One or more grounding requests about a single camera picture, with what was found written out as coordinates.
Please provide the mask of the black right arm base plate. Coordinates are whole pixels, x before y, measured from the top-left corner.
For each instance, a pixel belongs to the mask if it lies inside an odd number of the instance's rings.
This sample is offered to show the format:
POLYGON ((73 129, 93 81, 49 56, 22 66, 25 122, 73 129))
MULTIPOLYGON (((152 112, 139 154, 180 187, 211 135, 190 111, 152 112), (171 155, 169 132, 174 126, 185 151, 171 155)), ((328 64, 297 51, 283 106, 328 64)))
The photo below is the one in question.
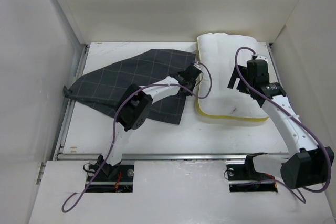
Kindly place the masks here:
POLYGON ((277 193, 274 177, 248 169, 245 164, 229 163, 226 165, 224 178, 228 180, 231 193, 277 193))

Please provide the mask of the dark grey checked pillowcase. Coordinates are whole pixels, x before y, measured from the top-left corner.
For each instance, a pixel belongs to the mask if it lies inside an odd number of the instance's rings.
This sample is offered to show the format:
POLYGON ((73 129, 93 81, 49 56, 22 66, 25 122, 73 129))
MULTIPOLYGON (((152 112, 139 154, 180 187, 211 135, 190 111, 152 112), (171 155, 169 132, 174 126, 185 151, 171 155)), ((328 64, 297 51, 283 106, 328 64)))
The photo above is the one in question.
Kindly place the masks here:
POLYGON ((183 71, 195 60, 192 52, 173 49, 150 49, 137 56, 110 64, 78 78, 66 98, 114 117, 116 106, 131 84, 146 86, 183 71))

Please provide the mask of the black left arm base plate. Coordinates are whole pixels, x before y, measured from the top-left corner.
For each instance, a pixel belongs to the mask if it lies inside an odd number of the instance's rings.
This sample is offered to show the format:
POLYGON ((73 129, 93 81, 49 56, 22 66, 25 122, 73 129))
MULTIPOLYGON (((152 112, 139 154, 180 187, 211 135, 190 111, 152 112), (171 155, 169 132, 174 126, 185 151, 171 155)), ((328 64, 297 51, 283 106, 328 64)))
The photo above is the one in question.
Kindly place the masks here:
POLYGON ((117 172, 108 177, 101 170, 86 189, 87 193, 132 193, 134 165, 121 164, 117 172))

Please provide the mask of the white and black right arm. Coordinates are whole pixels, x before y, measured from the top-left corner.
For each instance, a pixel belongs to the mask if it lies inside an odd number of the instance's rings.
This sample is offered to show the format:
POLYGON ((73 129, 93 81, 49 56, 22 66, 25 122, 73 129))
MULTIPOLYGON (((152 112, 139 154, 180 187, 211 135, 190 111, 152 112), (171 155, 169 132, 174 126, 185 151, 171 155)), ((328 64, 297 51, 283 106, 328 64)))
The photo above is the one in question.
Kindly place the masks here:
POLYGON ((236 65, 228 87, 236 87, 257 101, 273 121, 288 149, 288 159, 267 153, 248 155, 243 166, 246 177, 254 179, 267 173, 280 177, 291 189, 330 181, 333 150, 321 147, 311 133, 302 128, 281 84, 270 82, 267 61, 252 59, 246 66, 236 65))

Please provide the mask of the white pillow with yellow edge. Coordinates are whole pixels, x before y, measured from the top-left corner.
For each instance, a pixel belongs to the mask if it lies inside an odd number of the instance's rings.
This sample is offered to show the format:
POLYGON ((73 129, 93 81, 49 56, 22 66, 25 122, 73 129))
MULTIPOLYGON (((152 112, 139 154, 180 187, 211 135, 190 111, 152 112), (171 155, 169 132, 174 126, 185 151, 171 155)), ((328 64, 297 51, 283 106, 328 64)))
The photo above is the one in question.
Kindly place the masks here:
POLYGON ((262 122, 267 114, 249 95, 236 89, 229 89, 228 83, 235 66, 235 53, 240 47, 249 47, 257 54, 268 59, 267 46, 255 38, 226 33, 208 33, 198 36, 197 50, 199 61, 206 65, 199 86, 200 97, 209 94, 206 99, 198 99, 196 108, 200 115, 214 119, 239 119, 262 122))

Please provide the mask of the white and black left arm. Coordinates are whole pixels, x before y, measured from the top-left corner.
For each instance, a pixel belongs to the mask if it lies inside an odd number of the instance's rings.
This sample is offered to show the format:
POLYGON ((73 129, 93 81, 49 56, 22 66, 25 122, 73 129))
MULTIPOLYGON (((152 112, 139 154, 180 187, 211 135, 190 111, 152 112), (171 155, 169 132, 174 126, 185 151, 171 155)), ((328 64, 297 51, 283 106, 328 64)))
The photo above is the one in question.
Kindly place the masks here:
POLYGON ((117 176, 126 143, 132 132, 147 119, 152 104, 179 93, 193 94, 202 67, 191 63, 186 70, 171 74, 165 79, 147 86, 130 85, 123 94, 113 120, 111 146, 107 153, 99 155, 97 172, 106 180, 117 176))

